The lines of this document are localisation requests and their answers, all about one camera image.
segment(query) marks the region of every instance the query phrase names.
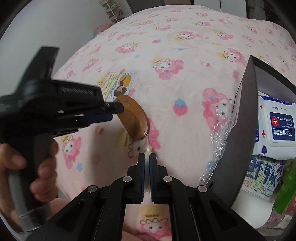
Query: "finger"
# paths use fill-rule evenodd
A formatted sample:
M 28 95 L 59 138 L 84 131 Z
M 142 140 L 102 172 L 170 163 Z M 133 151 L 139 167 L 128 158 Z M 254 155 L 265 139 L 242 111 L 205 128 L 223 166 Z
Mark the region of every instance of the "finger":
M 38 167 L 38 175 L 42 179 L 46 179 L 54 175 L 57 167 L 57 159 L 55 157 L 48 157 Z
M 26 165 L 26 159 L 9 144 L 0 145 L 0 172 L 6 169 L 23 169 Z
M 57 180 L 57 173 L 55 172 L 53 176 L 47 179 L 38 178 L 30 185 L 31 192 L 36 194 L 44 194 L 55 187 Z
M 59 151 L 59 145 L 58 143 L 52 139 L 52 142 L 50 143 L 50 147 L 49 147 L 49 155 L 50 156 L 55 156 Z
M 57 187 L 55 186 L 52 190 L 43 194 L 34 195 L 34 197 L 41 202 L 50 202 L 57 197 L 57 194 L 58 194 L 58 190 L 57 190 Z

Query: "white cabinet door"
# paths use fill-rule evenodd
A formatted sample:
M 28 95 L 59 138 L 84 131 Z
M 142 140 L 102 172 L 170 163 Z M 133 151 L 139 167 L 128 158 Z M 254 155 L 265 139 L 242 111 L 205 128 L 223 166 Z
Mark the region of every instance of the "white cabinet door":
M 219 0 L 194 0 L 194 4 L 205 6 L 219 12 L 221 11 Z
M 247 17 L 246 0 L 221 0 L 221 12 Z

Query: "gray door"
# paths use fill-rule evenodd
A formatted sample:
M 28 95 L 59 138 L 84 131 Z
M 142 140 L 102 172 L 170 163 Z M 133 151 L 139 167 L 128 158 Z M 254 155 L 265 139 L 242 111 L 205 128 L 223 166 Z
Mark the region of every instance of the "gray door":
M 147 8 L 165 5 L 164 0 L 127 0 L 133 13 Z

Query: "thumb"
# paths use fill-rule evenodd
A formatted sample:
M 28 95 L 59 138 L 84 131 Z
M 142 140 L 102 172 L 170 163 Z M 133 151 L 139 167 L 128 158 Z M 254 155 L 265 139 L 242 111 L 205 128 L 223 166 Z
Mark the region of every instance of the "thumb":
M 23 169 L 26 164 L 26 159 L 9 144 L 0 144 L 0 172 L 6 169 Z

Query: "human hand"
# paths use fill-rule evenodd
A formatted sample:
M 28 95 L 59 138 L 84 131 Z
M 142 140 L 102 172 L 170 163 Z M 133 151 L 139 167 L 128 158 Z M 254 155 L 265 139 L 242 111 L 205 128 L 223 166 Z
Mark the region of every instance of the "human hand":
M 57 162 L 55 155 L 58 150 L 57 142 L 52 140 L 48 158 L 38 167 L 39 178 L 30 185 L 30 190 L 38 201 L 50 202 L 57 196 L 57 173 L 55 171 Z M 10 195 L 8 169 L 23 169 L 26 165 L 26 159 L 9 144 L 0 144 L 0 211 L 10 225 L 11 221 L 18 224 L 18 217 Z

